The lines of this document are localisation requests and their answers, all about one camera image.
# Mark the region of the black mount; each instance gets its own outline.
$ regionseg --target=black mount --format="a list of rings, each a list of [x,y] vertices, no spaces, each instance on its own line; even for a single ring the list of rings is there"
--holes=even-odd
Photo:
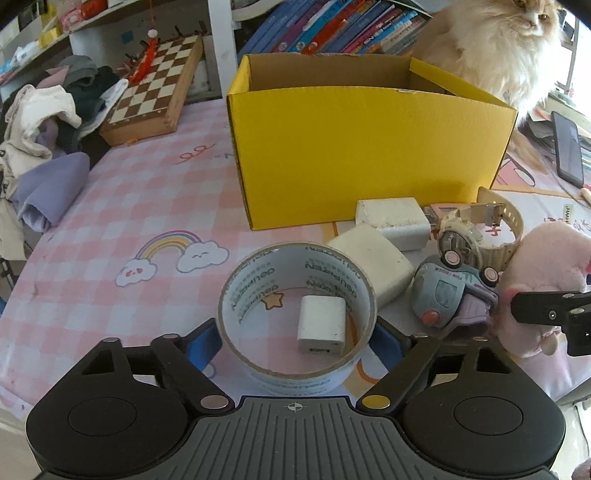
[[[511,300],[511,313],[519,323],[561,327],[570,356],[591,355],[591,293],[522,292]]]
[[[150,346],[99,342],[28,417],[42,478],[230,479],[228,465],[242,465],[247,479],[267,467],[291,478],[297,466],[298,478],[311,480],[314,468],[332,465],[334,477],[361,455],[365,470],[348,478],[509,479],[551,475],[564,438],[560,410],[493,342],[409,338],[379,318],[370,347],[389,373],[356,407],[341,397],[244,397],[236,406],[199,371],[220,347],[213,319]],[[134,374],[154,375],[159,386]],[[440,374],[457,377],[432,385]]]

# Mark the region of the rainbow print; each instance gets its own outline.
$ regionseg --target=rainbow print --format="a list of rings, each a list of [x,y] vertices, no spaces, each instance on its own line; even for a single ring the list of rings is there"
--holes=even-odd
[[[151,261],[156,253],[168,247],[176,248],[182,255],[187,250],[187,247],[196,243],[201,243],[201,239],[193,232],[187,230],[172,230],[170,232],[162,233],[159,236],[155,236],[139,250],[135,258],[138,260],[146,259]]]

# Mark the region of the chessboard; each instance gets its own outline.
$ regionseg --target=chessboard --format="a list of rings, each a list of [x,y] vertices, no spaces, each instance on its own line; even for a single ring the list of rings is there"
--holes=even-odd
[[[174,132],[202,55],[198,35],[161,43],[146,77],[127,88],[103,122],[105,141],[114,147]]]

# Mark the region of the watch strap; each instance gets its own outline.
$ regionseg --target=watch strap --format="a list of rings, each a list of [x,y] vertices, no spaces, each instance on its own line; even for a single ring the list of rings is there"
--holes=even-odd
[[[519,210],[506,198],[490,191],[484,187],[478,189],[478,202],[486,202],[489,204],[503,205],[501,218],[505,221],[511,232],[515,236],[514,242],[504,243],[502,245],[486,245],[482,246],[482,265],[483,267],[492,267],[498,272],[507,268],[509,261],[519,248],[521,237],[523,236],[523,218]]]
[[[476,201],[477,203],[462,206],[455,212],[448,214],[441,225],[443,227],[443,224],[454,216],[465,222],[484,223],[488,226],[499,226],[501,220],[504,220],[515,236],[515,241],[502,245],[483,242],[478,246],[479,257],[482,259],[481,268],[492,267],[497,272],[501,272],[506,269],[521,243],[524,228],[523,218],[519,210],[509,200],[487,188],[480,187],[478,189]]]

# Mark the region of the pile of clothes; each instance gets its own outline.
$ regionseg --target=pile of clothes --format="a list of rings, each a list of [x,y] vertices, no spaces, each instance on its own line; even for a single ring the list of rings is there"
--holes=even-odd
[[[2,105],[0,257],[25,260],[23,223],[56,226],[90,171],[82,138],[96,130],[127,88],[110,67],[73,55],[42,72]]]

